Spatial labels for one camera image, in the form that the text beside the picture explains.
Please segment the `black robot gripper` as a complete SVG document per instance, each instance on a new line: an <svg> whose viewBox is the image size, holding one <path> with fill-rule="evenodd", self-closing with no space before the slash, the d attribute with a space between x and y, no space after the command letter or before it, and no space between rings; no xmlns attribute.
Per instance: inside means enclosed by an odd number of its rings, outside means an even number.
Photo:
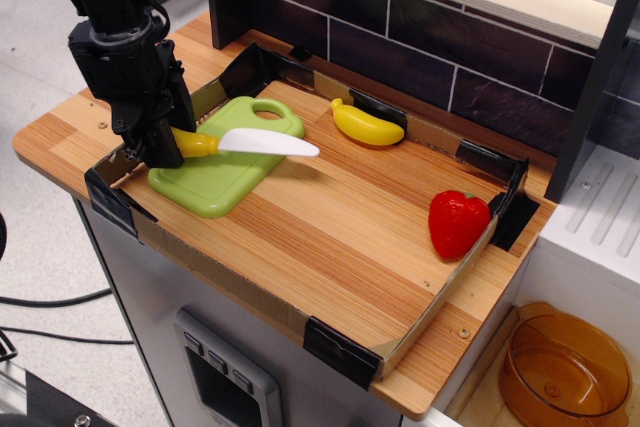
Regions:
<svg viewBox="0 0 640 427"><path fill-rule="evenodd" d="M108 42L84 21L68 46L93 96L109 104L111 128L127 158L149 168L181 167L171 126L195 132L196 120L175 44L156 43L148 32Z"/></svg>

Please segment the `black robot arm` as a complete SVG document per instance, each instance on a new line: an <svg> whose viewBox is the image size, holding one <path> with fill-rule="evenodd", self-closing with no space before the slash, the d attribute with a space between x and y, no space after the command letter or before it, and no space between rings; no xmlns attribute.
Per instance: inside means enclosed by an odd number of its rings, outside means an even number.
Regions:
<svg viewBox="0 0 640 427"><path fill-rule="evenodd" d="M196 129L166 9L156 0L71 0L82 17L68 47L92 95L111 109L125 154L150 168L178 168L175 130Z"/></svg>

